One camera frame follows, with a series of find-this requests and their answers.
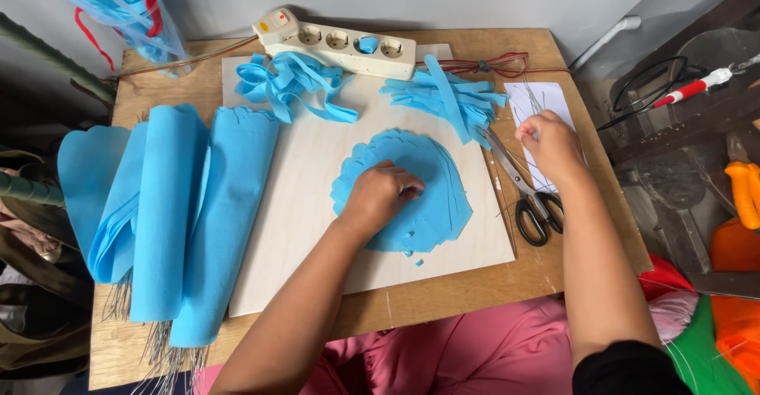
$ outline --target scissors blade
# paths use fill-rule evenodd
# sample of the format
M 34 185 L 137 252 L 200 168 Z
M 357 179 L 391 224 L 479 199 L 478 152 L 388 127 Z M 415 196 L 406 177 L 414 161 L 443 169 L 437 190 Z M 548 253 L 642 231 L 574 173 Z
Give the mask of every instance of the scissors blade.
M 499 140 L 499 138 L 496 136 L 496 133 L 493 132 L 493 129 L 486 129 L 485 134 L 486 135 L 484 137 L 491 146 L 491 151 L 493 151 L 493 153 L 496 155 L 496 158 L 499 159 L 499 163 L 502 164 L 502 167 L 504 167 L 504 170 L 507 171 L 507 174 L 509 174 L 509 177 L 512 178 L 512 181 L 517 185 L 518 189 L 520 189 L 520 191 L 525 194 L 529 194 L 531 196 L 534 195 L 536 191 L 531 189 L 525 183 L 518 169 L 512 164 L 512 160 L 509 158 L 507 149 L 502 145 L 501 140 Z

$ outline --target electrical outlet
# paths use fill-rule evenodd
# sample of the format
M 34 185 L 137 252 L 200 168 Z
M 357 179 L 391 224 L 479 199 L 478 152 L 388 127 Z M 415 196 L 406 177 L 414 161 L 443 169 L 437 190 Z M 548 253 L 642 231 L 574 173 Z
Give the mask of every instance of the electrical outlet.
M 347 72 L 400 80 L 409 80 L 414 74 L 414 40 L 299 22 L 284 8 L 261 17 L 253 24 L 253 31 L 271 57 L 290 51 Z M 359 40 L 366 37 L 378 41 L 372 53 L 359 50 Z

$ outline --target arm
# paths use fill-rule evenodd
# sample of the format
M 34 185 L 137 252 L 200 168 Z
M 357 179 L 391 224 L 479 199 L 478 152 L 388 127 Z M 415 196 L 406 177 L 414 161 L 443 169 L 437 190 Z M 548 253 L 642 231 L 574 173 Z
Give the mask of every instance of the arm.
M 299 393 L 325 347 L 354 257 L 423 189 L 391 161 L 357 177 L 343 212 L 261 312 L 209 394 Z
M 550 110 L 526 119 L 515 136 L 562 197 L 565 303 L 573 366 L 623 340 L 662 349 L 641 286 L 586 167 L 578 137 Z

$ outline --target black sleeve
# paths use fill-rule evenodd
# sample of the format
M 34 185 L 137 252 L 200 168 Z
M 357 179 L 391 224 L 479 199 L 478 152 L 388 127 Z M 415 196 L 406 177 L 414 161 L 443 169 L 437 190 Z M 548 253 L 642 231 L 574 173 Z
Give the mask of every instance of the black sleeve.
M 665 352 L 633 340 L 584 358 L 572 376 L 574 395 L 692 395 Z

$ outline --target green paper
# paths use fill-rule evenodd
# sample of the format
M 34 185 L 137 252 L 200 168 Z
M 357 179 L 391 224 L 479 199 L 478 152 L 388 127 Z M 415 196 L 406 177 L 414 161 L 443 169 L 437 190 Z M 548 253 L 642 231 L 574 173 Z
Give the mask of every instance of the green paper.
M 709 295 L 701 296 L 692 323 L 666 346 L 666 353 L 673 360 L 676 372 L 695 394 L 753 395 L 739 372 L 719 356 L 715 348 Z

